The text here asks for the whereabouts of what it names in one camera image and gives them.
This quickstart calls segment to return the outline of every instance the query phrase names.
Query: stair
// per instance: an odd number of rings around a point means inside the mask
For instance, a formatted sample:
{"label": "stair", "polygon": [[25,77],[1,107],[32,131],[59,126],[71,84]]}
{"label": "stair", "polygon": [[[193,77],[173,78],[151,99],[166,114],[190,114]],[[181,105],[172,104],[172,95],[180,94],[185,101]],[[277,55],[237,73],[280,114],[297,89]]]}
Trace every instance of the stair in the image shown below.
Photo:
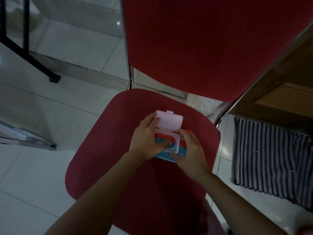
{"label": "stair", "polygon": [[[128,72],[119,0],[31,0],[30,54],[52,71],[118,91]],[[16,14],[8,19],[16,19]],[[21,30],[8,37],[22,45]],[[186,102],[186,93],[135,70],[135,88]]]}

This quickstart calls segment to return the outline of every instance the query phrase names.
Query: person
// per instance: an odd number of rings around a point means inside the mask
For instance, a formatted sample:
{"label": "person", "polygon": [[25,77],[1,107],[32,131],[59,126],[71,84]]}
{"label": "person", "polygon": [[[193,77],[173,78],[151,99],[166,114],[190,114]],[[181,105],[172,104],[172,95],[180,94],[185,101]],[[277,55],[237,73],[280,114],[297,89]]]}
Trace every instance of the person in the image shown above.
{"label": "person", "polygon": [[[125,186],[138,167],[170,145],[155,142],[155,129],[160,118],[149,114],[136,128],[129,151],[79,200],[77,200],[45,233],[45,235],[108,234],[112,226],[112,213]],[[234,234],[286,235],[287,233],[269,220],[245,199],[229,188],[209,169],[202,147],[193,133],[180,130],[187,151],[183,158],[171,154],[178,166],[200,184],[212,198]],[[219,224],[207,201],[204,217],[211,222],[209,234],[222,234]]]}

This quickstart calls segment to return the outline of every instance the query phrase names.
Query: red cushion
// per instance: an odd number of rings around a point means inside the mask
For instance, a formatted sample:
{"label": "red cushion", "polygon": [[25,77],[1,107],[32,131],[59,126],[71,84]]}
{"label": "red cushion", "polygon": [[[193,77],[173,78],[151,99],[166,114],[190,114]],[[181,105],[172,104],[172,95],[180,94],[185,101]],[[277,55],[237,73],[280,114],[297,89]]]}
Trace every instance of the red cushion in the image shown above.
{"label": "red cushion", "polygon": [[131,66],[231,102],[312,20],[313,0],[123,0]]}
{"label": "red cushion", "polygon": [[[156,110],[184,116],[182,128],[196,134],[213,168],[220,135],[207,117],[159,93],[127,90],[111,100],[68,166],[65,184],[74,199],[79,199],[128,151],[135,128]],[[194,234],[205,194],[177,164],[153,158],[131,179],[113,224],[133,235]]]}

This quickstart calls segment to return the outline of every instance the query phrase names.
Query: striped rug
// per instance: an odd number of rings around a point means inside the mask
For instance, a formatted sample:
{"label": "striped rug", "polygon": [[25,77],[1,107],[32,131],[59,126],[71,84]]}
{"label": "striped rug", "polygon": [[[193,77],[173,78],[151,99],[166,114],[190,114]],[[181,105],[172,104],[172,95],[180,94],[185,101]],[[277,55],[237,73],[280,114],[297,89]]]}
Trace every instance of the striped rug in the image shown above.
{"label": "striped rug", "polygon": [[232,182],[313,211],[309,135],[235,117]]}

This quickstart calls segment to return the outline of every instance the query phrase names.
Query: wet wipes package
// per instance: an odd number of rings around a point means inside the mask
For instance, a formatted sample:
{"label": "wet wipes package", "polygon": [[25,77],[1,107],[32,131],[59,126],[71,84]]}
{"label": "wet wipes package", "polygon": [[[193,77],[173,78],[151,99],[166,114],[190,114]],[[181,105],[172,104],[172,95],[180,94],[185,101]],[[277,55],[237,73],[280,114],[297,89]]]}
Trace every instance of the wet wipes package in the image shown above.
{"label": "wet wipes package", "polygon": [[186,154],[186,143],[182,136],[179,135],[178,130],[182,126],[183,116],[176,115],[172,111],[156,111],[156,118],[161,118],[155,131],[155,141],[164,142],[169,140],[172,145],[162,152],[155,155],[157,158],[161,158],[170,162],[175,162],[170,153],[176,153],[183,157]]}

